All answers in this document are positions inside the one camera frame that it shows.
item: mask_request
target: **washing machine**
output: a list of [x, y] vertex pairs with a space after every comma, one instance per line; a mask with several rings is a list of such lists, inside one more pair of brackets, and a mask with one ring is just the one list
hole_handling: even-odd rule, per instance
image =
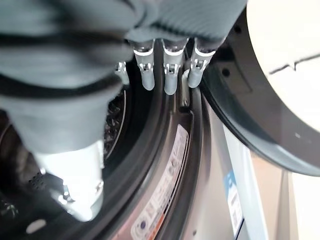
[[[190, 40], [183, 59], [192, 56], [193, 47]], [[246, 214], [239, 207], [244, 197], [229, 204], [228, 191], [239, 184], [240, 173], [230, 161], [226, 131], [266, 161], [320, 175], [320, 135], [268, 83], [250, 41], [246, 10], [199, 87], [189, 88], [185, 61], [175, 94], [165, 94], [163, 51], [156, 40], [152, 91], [141, 85], [132, 60], [126, 63], [129, 86], [104, 106], [103, 186], [98, 186], [103, 199], [91, 221], [78, 221], [53, 200], [52, 189], [64, 192], [63, 182], [37, 166], [7, 113], [0, 113], [1, 239], [249, 239]], [[211, 203], [205, 201], [210, 191], [216, 196]], [[232, 211], [234, 203], [238, 207]], [[203, 211], [216, 214], [207, 223], [215, 235], [201, 235]]]

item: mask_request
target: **printed label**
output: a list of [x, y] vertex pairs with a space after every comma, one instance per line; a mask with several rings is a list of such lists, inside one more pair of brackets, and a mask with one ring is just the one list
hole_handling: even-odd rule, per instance
[[175, 195], [187, 155], [188, 140], [188, 132], [179, 124], [162, 177], [131, 227], [131, 236], [134, 240], [155, 239]]
[[244, 216], [240, 205], [234, 171], [230, 171], [227, 176], [224, 177], [223, 182], [226, 199], [229, 206], [233, 235], [236, 237]]

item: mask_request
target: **blue label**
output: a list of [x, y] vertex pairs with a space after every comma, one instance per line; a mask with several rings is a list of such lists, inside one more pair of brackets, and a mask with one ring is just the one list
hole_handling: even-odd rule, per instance
[[225, 197], [228, 199], [229, 191], [233, 187], [237, 187], [236, 178], [234, 171], [231, 170], [224, 178], [223, 178], [223, 184], [224, 184], [224, 193]]

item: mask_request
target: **washer door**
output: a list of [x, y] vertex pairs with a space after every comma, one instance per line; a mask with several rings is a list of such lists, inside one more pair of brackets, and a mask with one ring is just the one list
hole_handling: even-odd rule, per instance
[[[320, 132], [297, 116], [269, 83], [249, 33], [245, 9], [213, 57], [200, 88], [223, 123], [251, 150], [289, 171], [320, 176]], [[266, 45], [264, 51], [274, 49]], [[290, 84], [286, 87], [293, 90]]]

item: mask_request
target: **warning label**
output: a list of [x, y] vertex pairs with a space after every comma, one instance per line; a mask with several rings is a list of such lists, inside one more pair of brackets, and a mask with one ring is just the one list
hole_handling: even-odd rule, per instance
[[150, 200], [131, 227], [134, 240], [154, 240], [169, 210], [187, 155], [189, 134], [179, 124], [162, 177]]

